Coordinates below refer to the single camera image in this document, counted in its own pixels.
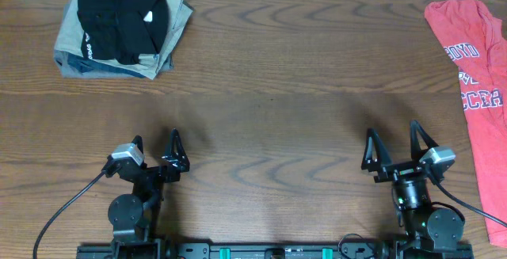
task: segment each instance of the stack of clothes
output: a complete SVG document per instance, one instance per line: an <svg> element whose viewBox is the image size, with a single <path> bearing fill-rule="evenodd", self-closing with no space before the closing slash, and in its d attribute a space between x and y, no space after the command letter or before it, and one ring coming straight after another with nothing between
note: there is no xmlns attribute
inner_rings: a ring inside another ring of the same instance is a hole
<svg viewBox="0 0 507 259"><path fill-rule="evenodd" d="M171 52L192 9L183 0L71 0L54 59L67 78L150 78L173 68Z"/></svg>

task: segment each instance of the wooden table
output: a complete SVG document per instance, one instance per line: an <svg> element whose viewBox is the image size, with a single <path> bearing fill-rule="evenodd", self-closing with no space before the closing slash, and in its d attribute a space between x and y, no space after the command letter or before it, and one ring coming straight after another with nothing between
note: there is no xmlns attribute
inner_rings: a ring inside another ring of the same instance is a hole
<svg viewBox="0 0 507 259"><path fill-rule="evenodd" d="M401 233L388 183L360 170L366 128L408 158L420 120L457 163L444 186L480 207L458 71L423 18L440 0L186 0L175 69L147 79L63 79L52 48L68 0L0 0L0 257L27 258L42 226L142 135L157 165L178 128L191 171L167 185L159 232L213 242L337 242ZM506 0L482 0L502 19ZM102 179L50 227L41 258L109 242L107 209L131 191ZM435 187L433 200L452 203ZM463 239L477 258L483 217Z"/></svg>

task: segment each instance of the red t-shirt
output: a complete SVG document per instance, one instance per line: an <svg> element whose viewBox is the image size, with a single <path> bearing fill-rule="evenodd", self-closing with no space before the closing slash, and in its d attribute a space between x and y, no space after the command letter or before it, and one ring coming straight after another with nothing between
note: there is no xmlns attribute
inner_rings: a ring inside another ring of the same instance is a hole
<svg viewBox="0 0 507 259"><path fill-rule="evenodd" d="M476 0L432 2L425 17L459 67L475 172L485 212L507 220L507 40L501 20ZM486 219L490 243L507 247L507 228Z"/></svg>

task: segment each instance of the folded black shirt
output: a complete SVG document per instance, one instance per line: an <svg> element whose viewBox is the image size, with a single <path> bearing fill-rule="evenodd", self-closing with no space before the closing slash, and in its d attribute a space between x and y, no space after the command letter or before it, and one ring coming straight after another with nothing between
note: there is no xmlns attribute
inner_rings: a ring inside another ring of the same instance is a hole
<svg viewBox="0 0 507 259"><path fill-rule="evenodd" d="M144 21L152 12L153 20ZM166 0L78 0L78 19L85 33L85 58L139 63L139 54L158 54L167 35Z"/></svg>

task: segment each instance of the wooden tabletop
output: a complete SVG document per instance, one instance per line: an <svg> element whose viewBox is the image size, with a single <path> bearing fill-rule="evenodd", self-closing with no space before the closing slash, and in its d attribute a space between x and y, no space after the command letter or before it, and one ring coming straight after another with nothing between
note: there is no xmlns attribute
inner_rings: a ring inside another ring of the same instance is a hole
<svg viewBox="0 0 507 259"><path fill-rule="evenodd" d="M68 0L0 0L0 257L28 258L40 229L139 134L157 165L171 128L192 163L167 185L158 232L213 242L337 242L402 233L388 183L360 170L366 129L396 159L417 119L457 154L443 185L480 207L458 70L423 11L440 0L186 0L175 69L148 79L60 77L52 49ZM507 18L507 0L482 0ZM109 242L102 179L49 228L40 258ZM429 186L432 200L451 202ZM463 240L507 257L484 218Z"/></svg>

